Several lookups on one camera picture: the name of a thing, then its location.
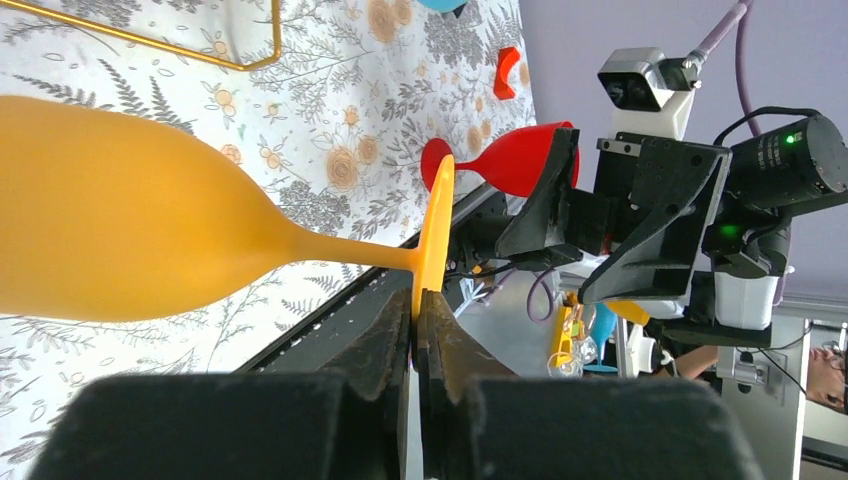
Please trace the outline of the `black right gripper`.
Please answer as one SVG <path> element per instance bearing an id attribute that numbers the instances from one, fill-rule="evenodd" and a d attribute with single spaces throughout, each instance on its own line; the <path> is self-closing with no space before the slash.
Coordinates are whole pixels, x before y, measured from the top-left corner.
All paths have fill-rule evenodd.
<path id="1" fill-rule="evenodd" d="M 778 277 L 792 220 L 847 200 L 847 146 L 823 115 L 733 146 L 619 133 L 598 149 L 593 191 L 566 203 L 584 303 L 680 300 L 699 255 L 725 275 Z"/>

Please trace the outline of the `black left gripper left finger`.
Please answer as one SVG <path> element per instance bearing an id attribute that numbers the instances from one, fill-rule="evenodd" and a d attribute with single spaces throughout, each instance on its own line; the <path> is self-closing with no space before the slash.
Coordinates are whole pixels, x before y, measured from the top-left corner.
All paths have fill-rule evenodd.
<path id="1" fill-rule="evenodd" d="M 35 479 L 401 479 L 410 294 L 311 372 L 120 375 L 86 386 Z"/>

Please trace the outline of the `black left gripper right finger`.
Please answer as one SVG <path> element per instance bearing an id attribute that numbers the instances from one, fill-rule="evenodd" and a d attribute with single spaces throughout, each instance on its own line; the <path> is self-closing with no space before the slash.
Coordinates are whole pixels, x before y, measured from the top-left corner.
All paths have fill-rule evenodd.
<path id="1" fill-rule="evenodd" d="M 435 479 L 759 479 L 737 419 L 689 380 L 526 378 L 438 292 L 415 334 L 423 470 Z"/>

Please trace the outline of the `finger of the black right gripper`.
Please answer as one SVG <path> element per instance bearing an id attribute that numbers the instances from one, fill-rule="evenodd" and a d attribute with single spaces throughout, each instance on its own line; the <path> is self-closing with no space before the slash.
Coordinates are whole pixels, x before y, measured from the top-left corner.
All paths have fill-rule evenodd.
<path id="1" fill-rule="evenodd" d="M 524 271 L 576 263 L 583 252 L 565 240 L 567 196 L 577 161 L 579 131 L 553 132 L 546 163 L 534 190 L 495 242 L 496 257 Z"/>

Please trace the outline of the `blue plastic wine glass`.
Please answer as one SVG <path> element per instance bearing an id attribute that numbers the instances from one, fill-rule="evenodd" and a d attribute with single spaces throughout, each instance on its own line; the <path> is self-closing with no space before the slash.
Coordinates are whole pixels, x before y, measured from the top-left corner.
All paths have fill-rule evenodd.
<path id="1" fill-rule="evenodd" d="M 460 15 L 468 0 L 418 0 L 424 7 L 438 13 Z"/>

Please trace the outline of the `yellow plastic wine glass front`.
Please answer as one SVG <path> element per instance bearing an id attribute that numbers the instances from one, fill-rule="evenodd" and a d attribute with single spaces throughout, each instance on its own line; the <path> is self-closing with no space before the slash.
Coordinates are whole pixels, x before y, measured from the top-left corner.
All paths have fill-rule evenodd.
<path id="1" fill-rule="evenodd" d="M 136 116 L 1 100 L 1 309 L 131 322 L 196 310 L 298 261 L 410 271 L 412 309 L 443 284 L 455 161 L 441 161 L 413 249 L 312 232 L 196 137 Z"/>

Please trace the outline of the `gold wire wine glass rack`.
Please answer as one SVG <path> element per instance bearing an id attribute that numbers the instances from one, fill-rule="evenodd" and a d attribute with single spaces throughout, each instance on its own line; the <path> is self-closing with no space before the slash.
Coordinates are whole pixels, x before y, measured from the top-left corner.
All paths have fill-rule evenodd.
<path id="1" fill-rule="evenodd" d="M 171 43 L 163 42 L 150 37 L 141 36 L 129 32 L 127 30 L 122 30 L 119 28 L 87 20 L 78 16 L 73 16 L 46 7 L 31 5 L 23 1 L 1 0 L 1 5 L 3 7 L 19 10 L 49 20 L 58 21 L 65 25 L 79 27 L 85 30 L 91 30 L 97 33 L 105 34 L 132 43 L 141 44 L 178 56 L 188 57 L 204 63 L 240 72 L 258 70 L 274 64 L 280 59 L 283 50 L 282 26 L 280 21 L 282 13 L 281 1 L 271 2 L 272 54 L 268 57 L 261 58 L 257 61 L 248 64 L 241 64 L 229 60 L 223 60 L 221 58 L 212 55 L 207 55 L 199 51 L 189 50 L 187 48 L 179 47 Z"/>

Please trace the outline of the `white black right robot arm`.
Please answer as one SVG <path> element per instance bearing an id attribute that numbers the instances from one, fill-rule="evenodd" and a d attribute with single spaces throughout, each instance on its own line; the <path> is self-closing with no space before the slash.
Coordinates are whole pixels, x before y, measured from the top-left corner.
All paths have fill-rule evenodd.
<path id="1" fill-rule="evenodd" d="M 543 170 L 492 254 L 521 268 L 570 266 L 578 298 L 672 339 L 766 347 L 795 217 L 847 200 L 847 147 L 813 109 L 734 146 L 620 132 L 597 143 L 595 187 L 574 188 L 576 129 L 542 136 Z"/>

